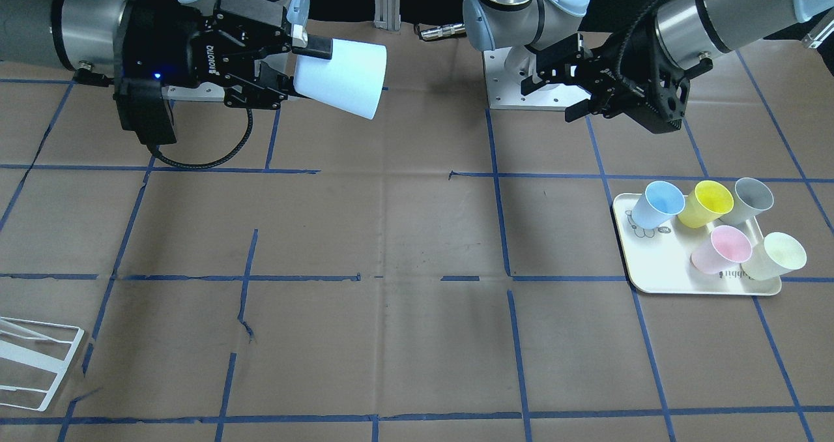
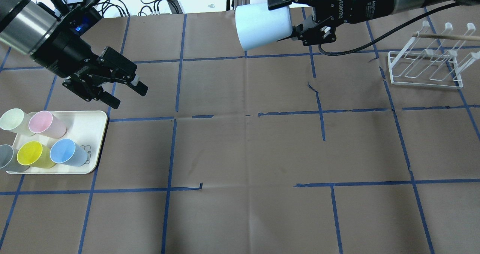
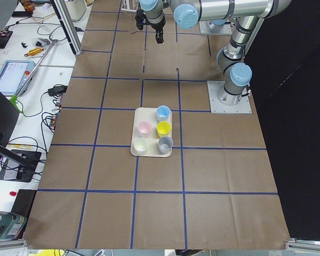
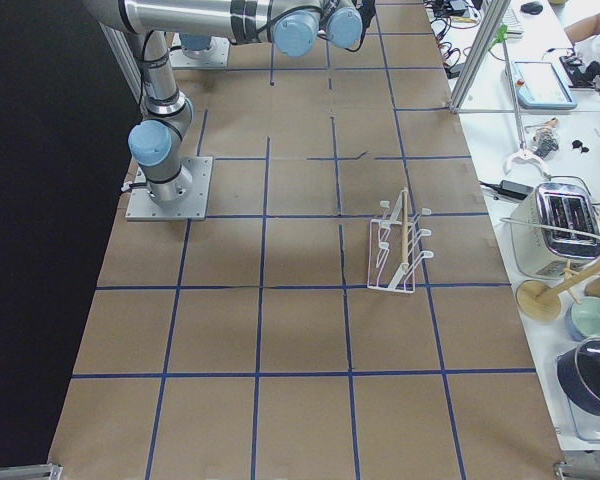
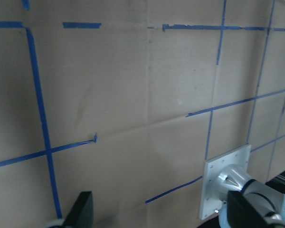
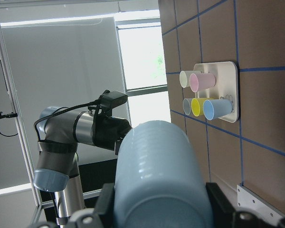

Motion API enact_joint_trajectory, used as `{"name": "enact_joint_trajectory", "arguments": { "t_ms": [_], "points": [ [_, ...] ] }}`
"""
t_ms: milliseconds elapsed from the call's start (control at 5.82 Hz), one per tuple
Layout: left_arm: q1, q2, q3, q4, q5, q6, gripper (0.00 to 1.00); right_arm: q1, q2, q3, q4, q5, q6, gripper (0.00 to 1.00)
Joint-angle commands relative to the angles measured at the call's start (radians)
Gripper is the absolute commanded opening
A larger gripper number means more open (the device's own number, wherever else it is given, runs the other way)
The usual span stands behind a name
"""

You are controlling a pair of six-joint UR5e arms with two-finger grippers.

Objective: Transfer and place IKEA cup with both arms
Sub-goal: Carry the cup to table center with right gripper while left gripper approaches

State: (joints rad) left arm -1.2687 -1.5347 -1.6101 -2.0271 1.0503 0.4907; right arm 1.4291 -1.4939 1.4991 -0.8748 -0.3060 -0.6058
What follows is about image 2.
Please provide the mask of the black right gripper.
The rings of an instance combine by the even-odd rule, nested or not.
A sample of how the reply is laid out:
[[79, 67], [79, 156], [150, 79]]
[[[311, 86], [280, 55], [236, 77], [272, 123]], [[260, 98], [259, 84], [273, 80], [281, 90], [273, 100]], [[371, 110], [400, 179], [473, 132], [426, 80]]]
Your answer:
[[384, 17], [394, 10], [394, 0], [267, 0], [267, 7], [276, 10], [292, 2], [312, 7], [312, 14], [278, 41], [300, 40], [304, 46], [333, 43], [339, 26]]

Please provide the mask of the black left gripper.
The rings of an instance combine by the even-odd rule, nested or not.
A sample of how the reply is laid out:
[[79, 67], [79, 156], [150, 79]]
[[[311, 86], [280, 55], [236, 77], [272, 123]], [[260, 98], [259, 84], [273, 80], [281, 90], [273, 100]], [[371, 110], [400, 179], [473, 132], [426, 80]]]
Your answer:
[[55, 27], [31, 53], [39, 65], [63, 78], [63, 86], [86, 102], [99, 100], [118, 109], [120, 100], [103, 90], [105, 83], [122, 83], [141, 96], [149, 87], [136, 74], [137, 65], [112, 47], [100, 55], [81, 39], [85, 28], [84, 13], [69, 13], [55, 22]]

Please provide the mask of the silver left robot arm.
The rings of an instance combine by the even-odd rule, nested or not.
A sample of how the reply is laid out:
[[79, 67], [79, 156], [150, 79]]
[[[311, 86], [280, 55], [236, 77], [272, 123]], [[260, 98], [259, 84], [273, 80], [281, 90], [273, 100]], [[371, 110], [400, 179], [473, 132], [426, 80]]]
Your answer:
[[31, 0], [1, 0], [1, 41], [63, 78], [62, 85], [86, 102], [100, 100], [117, 109], [120, 100], [103, 89], [105, 83], [125, 84], [146, 95], [136, 64], [111, 47], [96, 55], [81, 38], [101, 19], [94, 9], [100, 0], [73, 9], [62, 0], [50, 1], [60, 16]]

